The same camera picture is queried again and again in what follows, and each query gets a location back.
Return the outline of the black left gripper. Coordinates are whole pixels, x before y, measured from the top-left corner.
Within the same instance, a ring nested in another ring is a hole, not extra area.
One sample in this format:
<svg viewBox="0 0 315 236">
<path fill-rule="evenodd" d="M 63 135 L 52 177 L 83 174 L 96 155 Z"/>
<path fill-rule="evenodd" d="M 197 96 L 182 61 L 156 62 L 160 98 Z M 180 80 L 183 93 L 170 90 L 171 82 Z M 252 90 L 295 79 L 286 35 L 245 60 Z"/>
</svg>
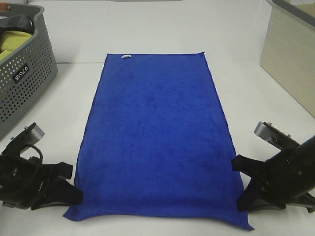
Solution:
<svg viewBox="0 0 315 236">
<path fill-rule="evenodd" d="M 83 192 L 71 185 L 73 166 L 65 162 L 43 164 L 43 154 L 35 145 L 23 145 L 38 156 L 21 157 L 21 151 L 0 156 L 0 200 L 4 207 L 37 210 L 44 207 L 79 205 Z"/>
</svg>

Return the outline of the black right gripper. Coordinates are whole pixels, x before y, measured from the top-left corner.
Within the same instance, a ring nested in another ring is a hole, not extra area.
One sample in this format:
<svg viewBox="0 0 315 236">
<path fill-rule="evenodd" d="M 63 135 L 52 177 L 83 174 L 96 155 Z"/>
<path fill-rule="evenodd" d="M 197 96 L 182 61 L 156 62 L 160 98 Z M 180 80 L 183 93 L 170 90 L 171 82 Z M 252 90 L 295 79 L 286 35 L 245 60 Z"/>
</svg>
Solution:
<svg viewBox="0 0 315 236">
<path fill-rule="evenodd" d="M 272 137 L 281 151 L 266 161 L 237 155 L 231 160 L 232 170 L 251 178 L 237 200 L 240 212 L 283 210 L 287 205 L 314 209 L 315 138 L 298 144 L 289 136 Z"/>
</svg>

